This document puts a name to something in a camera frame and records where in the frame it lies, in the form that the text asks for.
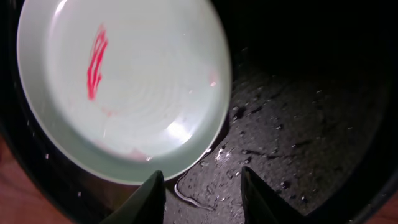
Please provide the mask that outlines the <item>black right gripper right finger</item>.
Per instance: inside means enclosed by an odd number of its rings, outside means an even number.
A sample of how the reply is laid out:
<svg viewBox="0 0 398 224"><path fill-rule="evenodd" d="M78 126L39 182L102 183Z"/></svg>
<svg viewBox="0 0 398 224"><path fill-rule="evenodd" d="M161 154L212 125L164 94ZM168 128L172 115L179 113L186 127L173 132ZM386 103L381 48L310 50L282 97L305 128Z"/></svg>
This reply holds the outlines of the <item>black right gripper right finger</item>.
<svg viewBox="0 0 398 224"><path fill-rule="evenodd" d="M306 218L292 208L250 167L242 167L241 199L245 224L302 224Z"/></svg>

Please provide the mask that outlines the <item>light green plate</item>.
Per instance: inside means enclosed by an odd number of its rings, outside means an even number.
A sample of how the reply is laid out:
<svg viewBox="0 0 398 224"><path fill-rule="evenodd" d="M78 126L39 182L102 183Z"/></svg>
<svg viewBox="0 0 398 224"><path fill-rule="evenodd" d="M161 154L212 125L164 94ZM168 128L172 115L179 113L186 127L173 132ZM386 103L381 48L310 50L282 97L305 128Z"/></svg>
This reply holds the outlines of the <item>light green plate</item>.
<svg viewBox="0 0 398 224"><path fill-rule="evenodd" d="M231 59L210 1L26 0L16 50L45 135L111 182L180 175L226 119Z"/></svg>

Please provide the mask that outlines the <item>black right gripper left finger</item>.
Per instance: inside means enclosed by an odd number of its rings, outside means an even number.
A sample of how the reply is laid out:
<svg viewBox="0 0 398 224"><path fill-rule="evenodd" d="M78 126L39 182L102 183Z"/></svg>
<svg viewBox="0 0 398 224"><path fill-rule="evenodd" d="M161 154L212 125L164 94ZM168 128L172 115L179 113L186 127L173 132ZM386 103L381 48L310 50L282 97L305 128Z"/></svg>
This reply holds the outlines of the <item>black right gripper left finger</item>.
<svg viewBox="0 0 398 224"><path fill-rule="evenodd" d="M166 203L163 173L155 171L101 224L163 224Z"/></svg>

